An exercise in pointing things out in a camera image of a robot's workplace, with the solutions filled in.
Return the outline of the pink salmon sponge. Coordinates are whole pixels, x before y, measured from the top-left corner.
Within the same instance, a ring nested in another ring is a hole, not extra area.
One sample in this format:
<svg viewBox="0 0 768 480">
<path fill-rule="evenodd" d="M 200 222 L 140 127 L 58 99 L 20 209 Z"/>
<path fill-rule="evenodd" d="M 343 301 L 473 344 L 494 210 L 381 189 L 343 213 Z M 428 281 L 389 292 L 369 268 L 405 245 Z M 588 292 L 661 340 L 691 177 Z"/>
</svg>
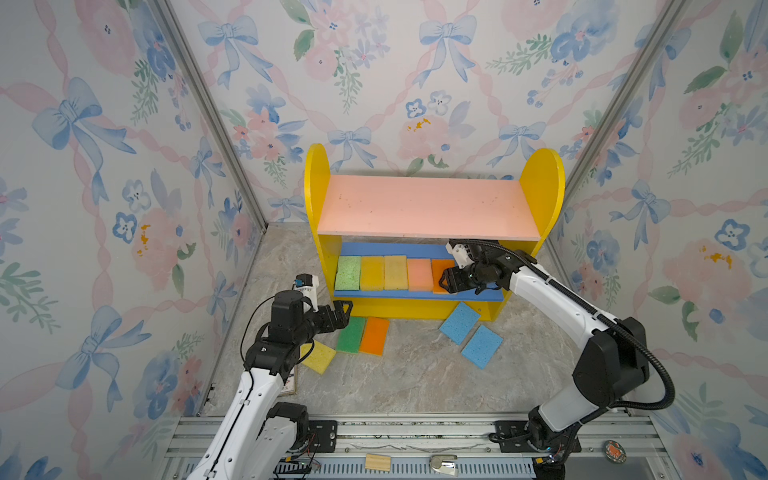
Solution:
<svg viewBox="0 0 768 480">
<path fill-rule="evenodd" d="M 410 292 L 431 292 L 433 275 L 430 259 L 407 259 L 408 290 Z"/>
</svg>

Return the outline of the light green sponge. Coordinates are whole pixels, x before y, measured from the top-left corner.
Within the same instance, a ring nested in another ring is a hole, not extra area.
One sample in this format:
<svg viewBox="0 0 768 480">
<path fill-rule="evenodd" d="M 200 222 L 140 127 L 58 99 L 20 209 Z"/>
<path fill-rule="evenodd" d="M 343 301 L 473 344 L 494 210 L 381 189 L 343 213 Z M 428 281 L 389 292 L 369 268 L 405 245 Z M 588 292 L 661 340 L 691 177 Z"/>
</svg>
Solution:
<svg viewBox="0 0 768 480">
<path fill-rule="evenodd" d="M 337 263 L 334 289 L 336 291 L 359 291 L 361 268 L 361 256 L 341 256 Z"/>
</svg>

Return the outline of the blue sponge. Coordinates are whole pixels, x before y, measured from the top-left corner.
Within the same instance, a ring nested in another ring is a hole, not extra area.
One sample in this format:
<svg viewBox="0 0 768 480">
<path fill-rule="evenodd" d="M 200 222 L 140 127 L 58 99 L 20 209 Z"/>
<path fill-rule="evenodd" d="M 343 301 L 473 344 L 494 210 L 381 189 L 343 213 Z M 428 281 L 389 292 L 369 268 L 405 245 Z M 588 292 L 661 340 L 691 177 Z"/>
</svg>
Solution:
<svg viewBox="0 0 768 480">
<path fill-rule="evenodd" d="M 462 350 L 462 356 L 479 369 L 484 369 L 501 346 L 501 336 L 481 325 Z"/>
<path fill-rule="evenodd" d="M 479 319 L 480 315 L 475 310 L 460 302 L 441 324 L 439 331 L 453 343 L 461 345 Z"/>
</svg>

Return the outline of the bright yellow sponge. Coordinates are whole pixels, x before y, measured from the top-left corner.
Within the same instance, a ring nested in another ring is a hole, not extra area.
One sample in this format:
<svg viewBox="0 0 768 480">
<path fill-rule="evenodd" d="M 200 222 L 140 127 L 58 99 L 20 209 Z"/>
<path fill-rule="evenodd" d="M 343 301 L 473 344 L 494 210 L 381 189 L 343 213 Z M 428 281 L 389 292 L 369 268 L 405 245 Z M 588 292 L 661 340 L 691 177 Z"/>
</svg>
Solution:
<svg viewBox="0 0 768 480">
<path fill-rule="evenodd" d="M 384 290 L 385 260 L 383 256 L 364 256 L 361 258 L 359 289 L 364 292 Z"/>
</svg>

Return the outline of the pale yellow sponge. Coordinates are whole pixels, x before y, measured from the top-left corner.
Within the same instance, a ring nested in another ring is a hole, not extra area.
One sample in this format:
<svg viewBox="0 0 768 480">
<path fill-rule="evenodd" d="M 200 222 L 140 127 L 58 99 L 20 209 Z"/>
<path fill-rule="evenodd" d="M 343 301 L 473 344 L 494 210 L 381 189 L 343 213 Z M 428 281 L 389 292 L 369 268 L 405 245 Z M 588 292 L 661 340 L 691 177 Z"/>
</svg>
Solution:
<svg viewBox="0 0 768 480">
<path fill-rule="evenodd" d="M 384 290 L 385 291 L 407 291 L 408 283 L 408 260 L 406 256 L 385 256 L 384 257 Z"/>
</svg>

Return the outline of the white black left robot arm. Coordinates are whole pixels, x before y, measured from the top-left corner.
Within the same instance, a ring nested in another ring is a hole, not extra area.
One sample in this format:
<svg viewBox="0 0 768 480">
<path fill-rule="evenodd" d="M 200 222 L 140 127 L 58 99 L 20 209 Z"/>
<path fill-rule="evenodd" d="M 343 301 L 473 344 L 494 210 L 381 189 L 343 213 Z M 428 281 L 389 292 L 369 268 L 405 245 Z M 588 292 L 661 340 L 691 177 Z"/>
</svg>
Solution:
<svg viewBox="0 0 768 480">
<path fill-rule="evenodd" d="M 270 321 L 246 352 L 235 398 L 191 479 L 271 479 L 288 453 L 309 446 L 307 407 L 278 397 L 301 347 L 346 328 L 352 309 L 343 300 L 317 306 L 299 290 L 272 298 Z"/>
</svg>

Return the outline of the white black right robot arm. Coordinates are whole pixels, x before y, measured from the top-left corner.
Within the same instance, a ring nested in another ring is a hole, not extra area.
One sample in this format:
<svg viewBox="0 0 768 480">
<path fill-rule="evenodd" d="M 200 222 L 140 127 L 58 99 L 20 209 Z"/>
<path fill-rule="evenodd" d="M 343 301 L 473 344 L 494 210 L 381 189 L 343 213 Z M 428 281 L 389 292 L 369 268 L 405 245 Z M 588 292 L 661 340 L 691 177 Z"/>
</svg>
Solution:
<svg viewBox="0 0 768 480">
<path fill-rule="evenodd" d="M 579 427 L 614 408 L 650 377 L 643 354 L 644 327 L 595 307 L 552 277 L 522 250 L 498 242 L 450 240 L 455 262 L 441 272 L 438 285 L 450 294 L 504 290 L 544 314 L 579 349 L 570 379 L 551 399 L 529 414 L 522 435 L 538 451 L 563 446 Z"/>
</svg>

